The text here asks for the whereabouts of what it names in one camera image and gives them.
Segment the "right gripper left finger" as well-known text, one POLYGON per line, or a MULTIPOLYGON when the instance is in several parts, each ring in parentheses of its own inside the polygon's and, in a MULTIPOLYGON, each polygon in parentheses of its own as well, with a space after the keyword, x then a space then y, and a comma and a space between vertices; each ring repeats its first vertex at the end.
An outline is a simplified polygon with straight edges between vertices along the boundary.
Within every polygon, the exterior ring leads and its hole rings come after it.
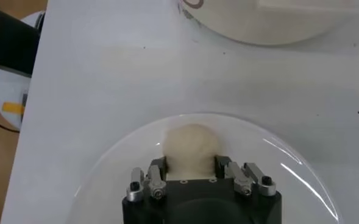
POLYGON ((142 201, 145 197, 161 200, 166 195, 166 158, 153 159, 145 174, 140 167, 132 169, 131 181, 126 189, 127 201, 142 201))

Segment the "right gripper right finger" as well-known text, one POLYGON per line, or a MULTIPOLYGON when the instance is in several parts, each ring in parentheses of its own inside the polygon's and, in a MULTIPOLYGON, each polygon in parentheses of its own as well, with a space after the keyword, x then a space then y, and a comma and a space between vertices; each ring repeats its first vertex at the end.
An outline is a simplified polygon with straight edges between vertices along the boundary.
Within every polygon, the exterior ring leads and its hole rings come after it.
POLYGON ((259 194, 272 197, 276 194, 276 184, 265 175, 255 163, 244 163, 241 167, 228 156, 215 156, 215 177, 232 178, 234 191, 250 197, 259 194))

